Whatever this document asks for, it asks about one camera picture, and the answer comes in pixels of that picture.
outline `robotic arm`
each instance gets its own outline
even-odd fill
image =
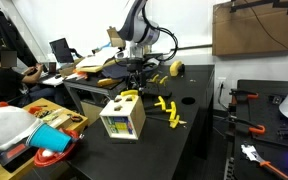
[[[123,40],[137,43],[139,47],[154,44],[160,35],[159,30],[153,29],[145,23],[142,17],[139,17],[139,13],[146,2],[147,0],[129,0],[124,9],[121,22],[116,27],[117,33]],[[158,26],[153,21],[149,21],[149,23],[154,27]]]

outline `black table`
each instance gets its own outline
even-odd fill
[[[169,66],[158,72],[160,77],[169,76]],[[139,140],[128,141],[110,139],[97,120],[85,130],[78,151],[68,160],[80,179],[183,179],[194,154],[206,157],[213,119],[214,66],[186,66],[184,75],[169,76],[166,84],[172,91],[168,104],[174,100],[181,119],[188,123],[172,129],[168,122],[146,118]],[[182,103],[185,97],[195,102],[186,105]],[[143,102],[152,105],[157,98],[144,96]]]
[[[288,148],[264,142],[272,141],[288,145],[287,139],[277,136],[277,129],[288,127],[288,119],[279,112],[277,104],[272,103],[272,97],[285,97],[288,93],[288,82],[286,81],[258,81],[239,80],[238,88],[259,93],[258,99],[251,99],[245,103],[238,103],[236,115],[238,118],[249,120],[255,124],[266,127],[264,135],[255,138],[247,133],[247,126],[237,124],[234,140],[234,175],[239,180],[248,179],[276,179],[265,169],[259,167],[258,163],[245,159],[241,151],[241,145],[246,141],[254,145],[260,156],[288,175]]]

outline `wooden surface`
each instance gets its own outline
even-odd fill
[[[55,110],[59,108],[63,108],[55,103],[52,103],[46,99],[39,99],[27,106],[25,106],[23,109],[29,110],[33,106],[42,106],[47,105],[47,107],[43,107],[45,110]],[[73,114],[73,115],[79,115],[73,111],[70,111],[66,108],[63,109],[62,114]],[[88,119],[84,116],[81,116],[83,118],[83,121],[79,123],[71,123],[67,129],[75,130],[78,132],[82,132],[84,128],[88,125]],[[1,165],[0,165],[0,180],[4,179],[21,179],[23,175],[25,175],[28,171],[30,171],[34,167],[33,158],[31,158],[29,161],[27,161],[25,164],[23,164],[21,167],[19,167],[16,171],[13,173],[9,173],[6,171]]]

